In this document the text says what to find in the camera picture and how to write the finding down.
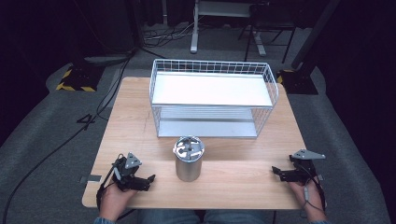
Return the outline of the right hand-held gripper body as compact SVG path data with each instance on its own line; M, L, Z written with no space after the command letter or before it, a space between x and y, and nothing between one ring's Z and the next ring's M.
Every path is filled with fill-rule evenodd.
M324 154L319 154L307 149L300 149L294 154L290 155L290 161L292 162L295 169L292 171L292 177L290 182L301 182L304 183L311 177L317 175L313 160L325 160Z

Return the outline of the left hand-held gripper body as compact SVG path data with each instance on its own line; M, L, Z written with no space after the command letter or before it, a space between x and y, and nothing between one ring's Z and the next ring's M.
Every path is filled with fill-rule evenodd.
M127 156L119 155L113 163L114 174L112 180L120 190L137 190L137 185L145 184L141 182L141 177L135 176L141 164L142 162L132 152L129 152Z

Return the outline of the person's left hand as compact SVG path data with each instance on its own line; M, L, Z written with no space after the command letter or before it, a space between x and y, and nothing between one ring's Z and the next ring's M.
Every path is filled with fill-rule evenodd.
M126 209L129 201L138 193L137 190L122 191L116 184L108 186L101 198L99 217L117 221Z

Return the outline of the person's right hand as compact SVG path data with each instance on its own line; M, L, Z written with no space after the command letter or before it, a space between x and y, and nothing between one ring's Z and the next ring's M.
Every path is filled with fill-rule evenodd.
M313 180L305 184L300 182L289 182L289 186L298 204L304 210L309 223L328 220L322 207L322 200L318 188Z

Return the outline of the grey tape piece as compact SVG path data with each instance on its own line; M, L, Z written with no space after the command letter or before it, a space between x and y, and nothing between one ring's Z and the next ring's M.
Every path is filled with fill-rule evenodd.
M101 178L102 177L100 175L86 175L82 176L78 182L81 184L86 184L88 182L99 182Z

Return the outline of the steel canister with lid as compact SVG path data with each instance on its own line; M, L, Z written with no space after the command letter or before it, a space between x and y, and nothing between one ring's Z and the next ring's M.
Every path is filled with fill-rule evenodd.
M196 136L182 136L173 147L177 177L185 182L196 180L201 173L204 143Z

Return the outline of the person's blue jeans legs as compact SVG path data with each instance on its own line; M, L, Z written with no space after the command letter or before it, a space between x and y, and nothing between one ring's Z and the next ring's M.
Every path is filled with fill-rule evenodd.
M200 219L194 210L142 209L137 212L138 224L268 224L262 210L206 210Z

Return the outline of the black yellow striped stand base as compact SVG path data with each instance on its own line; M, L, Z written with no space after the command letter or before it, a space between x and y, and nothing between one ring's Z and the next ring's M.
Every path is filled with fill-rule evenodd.
M56 87L57 91L97 91L104 67L94 66L84 70L70 65Z
M276 80L282 84L287 94L317 95L318 91L311 77L299 71L283 69L276 72Z

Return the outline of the black slanted stand post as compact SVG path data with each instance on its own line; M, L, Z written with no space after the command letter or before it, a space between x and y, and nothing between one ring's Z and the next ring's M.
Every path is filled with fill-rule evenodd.
M291 63L291 67L293 69L299 69L301 65L304 63L304 59L306 58L309 50L313 48L313 45L318 38L320 32L325 27L326 23L334 13L335 9L337 8L339 2L341 0L330 0L329 4L324 8L323 12L321 13L318 21L316 22L315 26L313 27L310 35L305 40L304 44L302 45L301 49L297 53L296 57Z

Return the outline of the black metal chair frame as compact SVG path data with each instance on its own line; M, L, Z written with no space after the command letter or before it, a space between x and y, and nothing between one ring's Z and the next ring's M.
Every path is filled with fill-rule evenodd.
M290 32L290 37L288 42L285 44L286 49L282 58L282 63L284 63L289 53L290 44L296 30L296 25L287 4L281 2L261 1L260 3L250 5L248 13L249 17L247 25L242 30L240 36L238 36L238 38L241 38L243 33L248 30L248 41L244 61L248 58L250 39L253 37L254 33L277 32L276 36L269 42L271 46L274 46L276 39L283 32L287 31Z

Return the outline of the white desk frame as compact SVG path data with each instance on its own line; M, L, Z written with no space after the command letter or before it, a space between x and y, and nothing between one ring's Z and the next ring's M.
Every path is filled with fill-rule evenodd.
M250 3L232 2L231 0L194 0L193 30L190 52L196 53L198 51L198 22L201 16L248 18L249 6Z

